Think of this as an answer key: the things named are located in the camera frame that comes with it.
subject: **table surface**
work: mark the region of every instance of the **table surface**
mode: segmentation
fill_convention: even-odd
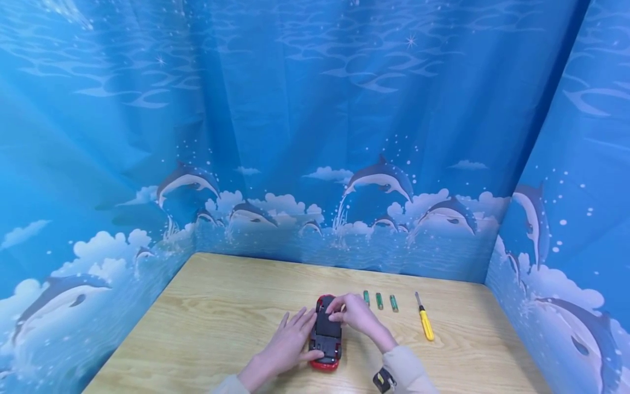
[[[480,284],[198,253],[180,270],[85,393],[207,393],[262,350],[286,311],[322,294],[370,293],[371,308],[421,357],[441,393],[550,393],[488,288]],[[418,291],[435,332],[421,329]],[[376,308],[375,294],[384,309]],[[394,294],[399,312],[393,312]],[[260,393],[377,393],[370,340],[343,331],[332,374],[303,366]]]

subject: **left hand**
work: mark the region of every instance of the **left hand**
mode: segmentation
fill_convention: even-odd
[[[238,379],[253,393],[269,379],[290,370],[300,362],[324,357],[322,351],[302,352],[315,325],[315,309],[302,308],[289,320],[287,312],[269,344],[238,374]]]
[[[274,374],[286,372],[300,362],[324,357],[322,351],[302,352],[316,319],[315,309],[307,312],[306,307],[302,308],[291,320],[286,312],[271,341],[260,352],[260,357],[272,367]]]

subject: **sparkle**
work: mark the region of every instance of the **sparkle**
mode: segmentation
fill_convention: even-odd
[[[407,48],[416,46],[416,35],[412,34],[407,38]]]

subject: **yellow screwdriver handle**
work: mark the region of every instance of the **yellow screwdriver handle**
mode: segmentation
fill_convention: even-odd
[[[425,330],[425,336],[428,340],[434,340],[435,336],[433,334],[433,329],[431,328],[431,323],[429,322],[429,317],[427,316],[427,311],[420,311],[420,320],[422,321],[422,328]]]

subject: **screwdriver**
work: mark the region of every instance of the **screwdriver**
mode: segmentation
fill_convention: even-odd
[[[428,340],[435,339],[433,335],[433,329],[431,328],[431,322],[429,321],[429,317],[427,316],[427,311],[425,311],[425,307],[420,302],[420,296],[418,292],[416,292],[416,299],[418,300],[418,309],[420,311],[420,321],[422,322],[422,328],[425,331],[425,336]]]

